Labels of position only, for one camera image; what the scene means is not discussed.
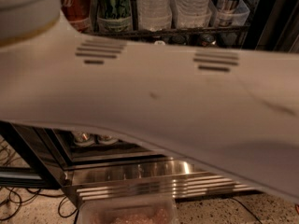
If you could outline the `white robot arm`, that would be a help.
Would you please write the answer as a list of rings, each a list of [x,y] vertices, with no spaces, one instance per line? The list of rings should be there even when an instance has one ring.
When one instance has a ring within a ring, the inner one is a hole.
[[[0,120],[107,134],[299,201],[299,55],[76,31],[60,0],[0,0]]]

